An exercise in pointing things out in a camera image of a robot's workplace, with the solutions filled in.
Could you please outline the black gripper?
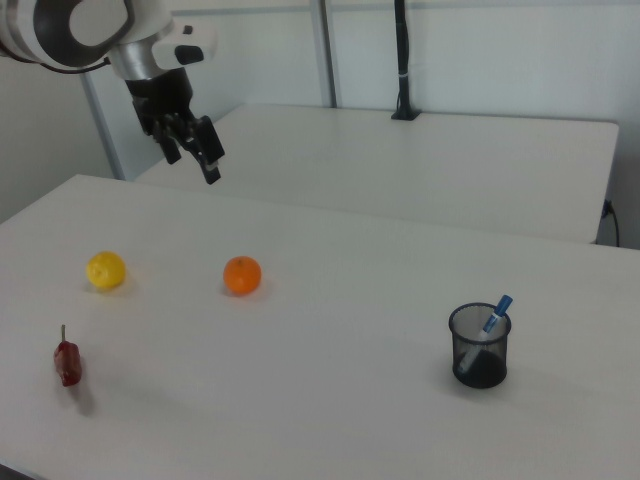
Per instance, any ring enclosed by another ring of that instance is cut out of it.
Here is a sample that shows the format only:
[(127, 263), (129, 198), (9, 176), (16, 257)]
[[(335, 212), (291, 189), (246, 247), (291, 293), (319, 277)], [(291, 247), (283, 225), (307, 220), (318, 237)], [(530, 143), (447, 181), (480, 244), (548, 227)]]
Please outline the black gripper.
[(208, 116), (194, 118), (193, 90), (184, 68), (144, 80), (126, 80), (143, 132), (160, 146), (169, 165), (181, 159), (175, 121), (186, 123), (181, 145), (197, 161), (208, 185), (221, 178), (219, 160), (225, 150)]

